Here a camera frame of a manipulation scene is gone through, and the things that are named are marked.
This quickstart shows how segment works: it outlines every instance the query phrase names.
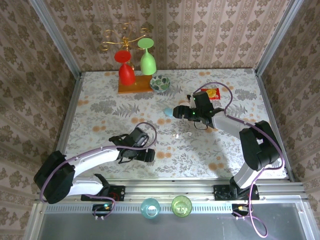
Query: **snack bag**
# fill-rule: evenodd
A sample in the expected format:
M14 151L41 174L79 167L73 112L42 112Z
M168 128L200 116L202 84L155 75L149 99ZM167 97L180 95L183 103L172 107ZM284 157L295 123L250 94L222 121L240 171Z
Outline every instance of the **snack bag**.
M206 92L210 100L220 100L219 88L202 88L202 92Z

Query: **wooden stand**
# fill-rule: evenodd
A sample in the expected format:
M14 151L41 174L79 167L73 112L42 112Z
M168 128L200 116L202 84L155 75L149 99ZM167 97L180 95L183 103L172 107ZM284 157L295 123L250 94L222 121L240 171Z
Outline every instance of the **wooden stand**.
M134 94L152 92L150 80L152 75L135 76L135 83L129 86L123 85L119 79L118 94Z

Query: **blue patterned bowl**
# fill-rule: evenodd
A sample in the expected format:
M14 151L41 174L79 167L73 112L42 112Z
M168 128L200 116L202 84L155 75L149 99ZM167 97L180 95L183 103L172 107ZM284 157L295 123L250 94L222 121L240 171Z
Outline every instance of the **blue patterned bowl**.
M150 87L156 92L156 93L164 93L170 86L170 79L166 76L158 75L154 76L150 80Z

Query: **floral tablecloth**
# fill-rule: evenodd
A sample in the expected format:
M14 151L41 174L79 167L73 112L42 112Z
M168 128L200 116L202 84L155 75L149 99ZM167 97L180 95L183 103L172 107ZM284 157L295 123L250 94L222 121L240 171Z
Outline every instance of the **floral tablecloth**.
M85 73L67 142L67 157L105 146L110 137L129 134L139 122L153 124L158 138L152 163L110 162L86 171L83 176L100 173L108 179L229 178L238 172L244 159L237 138L217 129L197 130L193 122L167 117L164 109L187 102L187 94L205 83L217 81L228 85L233 92L230 115L247 121L269 121L254 71L158 70L155 75L160 74L171 81L165 93L118 94L118 72ZM219 87L221 95L221 100L212 100L213 106L224 107L230 100L229 92L221 86L211 87ZM154 138L149 126L142 129ZM281 179L286 173L273 171L262 177Z

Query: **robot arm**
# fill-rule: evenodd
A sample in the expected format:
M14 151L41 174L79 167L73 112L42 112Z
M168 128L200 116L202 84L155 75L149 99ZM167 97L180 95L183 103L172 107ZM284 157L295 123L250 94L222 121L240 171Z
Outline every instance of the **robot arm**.
M152 162L155 158L155 151L151 148L139 149L143 148L148 140L149 136L139 127L136 127L130 134L111 137L109 142L115 146L109 148L104 149L101 147L90 150L68 160L65 159L66 156L60 151L55 151L50 154L36 173L34 182L39 189L45 187L43 195L49 204L55 204L65 197L72 195L108 197L111 186L101 174L95 174L93 177L78 176L98 165L116 160L120 160L119 164L132 160ZM128 158L129 161L123 162L123 158ZM53 174L47 185L45 185L50 174L62 163L65 164Z
M214 108L206 92L197 92L192 97L188 95L188 98L190 106L179 105L173 109L175 118L202 122L208 127L225 131L241 141L244 164L230 180L231 193L233 198L237 198L243 190L248 189L265 166L279 158L279 153L266 137L243 124L243 120L236 117L229 118L222 108ZM255 123L255 126L267 133L278 144L268 122L260 121Z

